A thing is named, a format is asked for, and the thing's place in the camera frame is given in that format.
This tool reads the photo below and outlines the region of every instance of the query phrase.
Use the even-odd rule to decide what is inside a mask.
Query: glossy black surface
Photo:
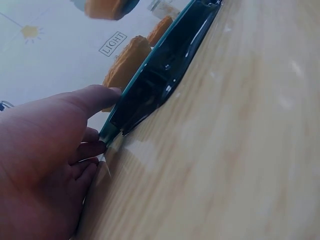
[[[116,105],[110,123],[129,133],[177,88],[220,9],[220,1],[194,0]]]

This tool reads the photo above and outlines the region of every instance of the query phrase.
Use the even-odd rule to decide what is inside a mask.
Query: dark green object
[[[161,107],[177,88],[214,21],[221,1],[193,0],[181,12],[125,88],[100,132],[109,145]]]

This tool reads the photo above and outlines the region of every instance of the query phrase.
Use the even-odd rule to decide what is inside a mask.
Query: blurred object
[[[4,100],[0,101],[0,112],[3,112],[5,109],[10,109],[13,107],[14,105],[8,101],[4,101]]]
[[[172,23],[172,18],[170,16],[166,16],[155,26],[153,31],[150,32],[150,34],[146,38],[149,41],[151,47],[154,47],[157,44],[157,42],[165,34]]]
[[[139,0],[86,0],[84,12],[93,19],[120,20],[130,13]]]
[[[180,10],[164,0],[153,0],[153,2],[148,6],[148,10],[150,10],[152,14],[159,19],[164,19],[166,16],[170,16],[175,20],[180,13]]]
[[[145,37],[136,36],[131,39],[109,69],[102,85],[123,91],[150,52],[151,47]],[[110,112],[112,108],[113,106],[102,111]]]

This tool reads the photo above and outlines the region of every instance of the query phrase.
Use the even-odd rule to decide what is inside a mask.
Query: fingernail
[[[121,95],[122,91],[119,87],[110,87],[109,89],[115,91],[117,94]]]

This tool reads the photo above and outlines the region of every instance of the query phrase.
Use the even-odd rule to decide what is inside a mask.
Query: paper sheet
[[[90,19],[85,0],[1,0],[0,100],[14,105],[101,84],[131,38],[159,22],[140,0],[119,21]],[[108,113],[88,125],[101,129]]]

